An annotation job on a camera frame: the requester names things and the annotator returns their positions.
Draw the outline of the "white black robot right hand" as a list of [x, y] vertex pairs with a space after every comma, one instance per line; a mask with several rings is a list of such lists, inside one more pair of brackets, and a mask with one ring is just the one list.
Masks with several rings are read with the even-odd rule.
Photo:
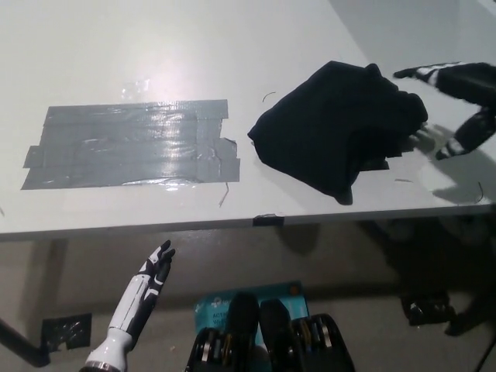
[[485, 62], [431, 64], [396, 71], [393, 77], [422, 81], [444, 95], [480, 107], [437, 151], [437, 160], [471, 153], [495, 135], [494, 65]]

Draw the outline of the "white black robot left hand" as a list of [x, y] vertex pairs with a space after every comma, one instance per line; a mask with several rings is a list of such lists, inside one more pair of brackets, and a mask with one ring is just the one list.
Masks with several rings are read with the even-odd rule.
[[86, 359], [83, 371], [126, 371], [134, 349], [171, 270], [175, 250], [168, 240], [146, 259], [125, 289], [105, 340]]

